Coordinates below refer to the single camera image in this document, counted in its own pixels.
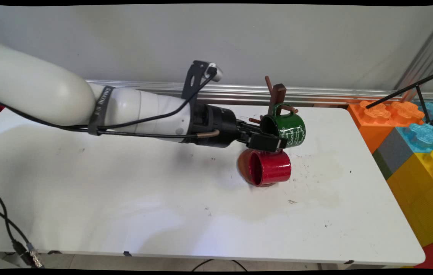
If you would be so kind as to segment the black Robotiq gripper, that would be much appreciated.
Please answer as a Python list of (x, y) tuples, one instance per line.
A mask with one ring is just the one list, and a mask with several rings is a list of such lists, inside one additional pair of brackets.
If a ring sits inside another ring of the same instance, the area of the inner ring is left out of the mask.
[(232, 142), (246, 138), (250, 149), (276, 152), (283, 149), (283, 139), (263, 132), (259, 126), (236, 119), (233, 111), (208, 104), (194, 104), (191, 108), (191, 138), (197, 146), (227, 148)]

